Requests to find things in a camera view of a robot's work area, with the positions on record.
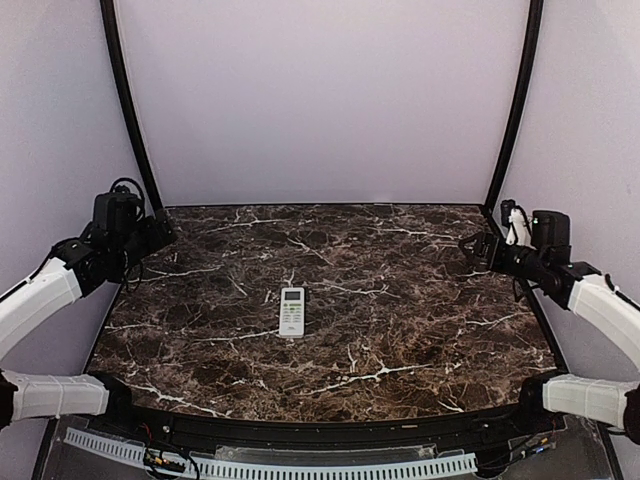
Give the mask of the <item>white remote control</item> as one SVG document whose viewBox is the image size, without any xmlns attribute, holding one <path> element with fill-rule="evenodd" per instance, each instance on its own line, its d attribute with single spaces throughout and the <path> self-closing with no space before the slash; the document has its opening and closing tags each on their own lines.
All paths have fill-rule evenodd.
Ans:
<svg viewBox="0 0 640 480">
<path fill-rule="evenodd" d="M 283 288 L 280 296 L 279 329 L 281 338 L 302 338 L 305 333 L 305 289 Z"/>
</svg>

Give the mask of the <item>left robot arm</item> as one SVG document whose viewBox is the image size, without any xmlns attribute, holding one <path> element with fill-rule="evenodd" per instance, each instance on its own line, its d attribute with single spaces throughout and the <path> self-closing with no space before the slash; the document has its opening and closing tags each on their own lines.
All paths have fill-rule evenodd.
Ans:
<svg viewBox="0 0 640 480">
<path fill-rule="evenodd" d="M 116 179 L 94 200 L 82 233 L 54 244 L 42 263 L 1 296 L 1 353 L 7 355 L 58 311 L 88 297 L 105 283 L 127 286 L 146 257 L 174 243 L 163 210 L 149 215 L 141 186 Z M 141 427 L 132 393 L 106 373 L 64 375 L 1 372 L 1 425 L 32 418 L 101 416 L 120 436 Z"/>
</svg>

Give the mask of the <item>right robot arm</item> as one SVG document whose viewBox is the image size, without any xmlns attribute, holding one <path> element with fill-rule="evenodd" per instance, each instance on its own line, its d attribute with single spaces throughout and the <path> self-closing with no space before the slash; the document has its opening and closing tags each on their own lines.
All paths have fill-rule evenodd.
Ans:
<svg viewBox="0 0 640 480">
<path fill-rule="evenodd" d="M 596 327 L 634 364 L 639 362 L 639 305 L 610 274 L 571 259 L 570 218 L 549 210 L 526 214 L 513 200 L 501 206 L 505 237 L 478 232 L 459 241 L 466 259 L 489 271 L 531 282 L 564 310 Z M 541 374 L 525 380 L 510 424 L 534 432 L 549 413 L 571 414 L 621 430 L 639 441 L 639 385 Z"/>
</svg>

